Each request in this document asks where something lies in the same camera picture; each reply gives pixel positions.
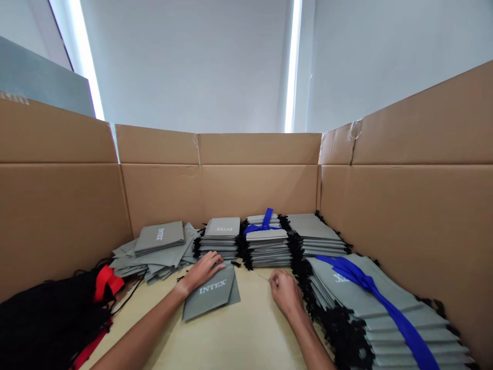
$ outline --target cardboard panel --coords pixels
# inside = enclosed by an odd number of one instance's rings
[[[314,213],[317,165],[205,165],[203,201],[206,221],[265,213]]]
[[[319,164],[349,164],[358,128],[351,123],[324,133],[320,146]]]
[[[344,216],[350,167],[345,165],[324,165],[320,167],[320,214],[332,229],[339,231]]]
[[[493,166],[353,166],[342,236],[399,285],[445,304],[493,366]]]
[[[493,62],[363,120],[354,164],[493,163]]]
[[[199,134],[202,164],[317,164],[320,133]]]
[[[182,220],[201,228],[202,169],[198,165],[122,164],[134,237],[144,226]]]
[[[0,164],[0,302],[131,240],[117,164]]]
[[[0,162],[117,163],[117,155],[107,122],[0,99]]]
[[[199,164],[197,135],[115,125],[121,163]]]

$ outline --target blue ribbon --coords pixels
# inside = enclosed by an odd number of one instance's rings
[[[369,291],[383,304],[402,333],[421,370],[440,370],[435,357],[416,328],[412,326],[409,320],[388,299],[380,294],[371,276],[365,275],[359,267],[344,257],[333,258],[318,255],[316,258],[332,265],[332,270]]]
[[[269,226],[269,223],[271,222],[272,212],[274,212],[274,210],[272,208],[267,208],[266,215],[264,216],[263,221],[262,221],[262,226],[248,225],[247,228],[245,229],[245,231],[243,232],[243,235],[246,236],[249,232],[253,232],[253,231],[282,229],[282,228],[275,228],[275,227]]]

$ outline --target hand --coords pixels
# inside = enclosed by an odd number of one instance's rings
[[[301,290],[291,275],[282,270],[274,270],[269,282],[274,302],[289,321],[306,315]]]
[[[190,271],[181,279],[176,287],[189,296],[195,289],[212,278],[216,272],[226,268],[226,265],[218,265],[224,262],[224,258],[217,252],[208,252],[197,262]]]

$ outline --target finger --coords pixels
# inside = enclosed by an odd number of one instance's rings
[[[276,284],[277,278],[270,279],[269,283],[271,284],[271,289],[272,291],[275,291],[277,289],[277,284]]]
[[[209,279],[212,278],[218,271],[223,270],[226,268],[226,265],[217,265],[214,267],[208,274]]]
[[[272,271],[271,277],[270,277],[269,281],[274,281],[275,279],[277,279],[277,277],[279,276],[279,273],[280,272],[281,272],[280,270],[274,270],[274,271]]]
[[[207,254],[204,256],[204,258],[208,261],[212,258],[214,258],[214,256],[217,254],[216,251],[209,251],[207,252]]]
[[[217,252],[216,252],[216,255],[214,257],[212,257],[212,259],[209,261],[209,263],[211,264],[211,267],[217,263],[222,263],[222,262],[224,262],[224,258],[220,254],[217,254]]]

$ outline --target gray panel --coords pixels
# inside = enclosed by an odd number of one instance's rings
[[[86,78],[0,36],[0,90],[95,117]]]

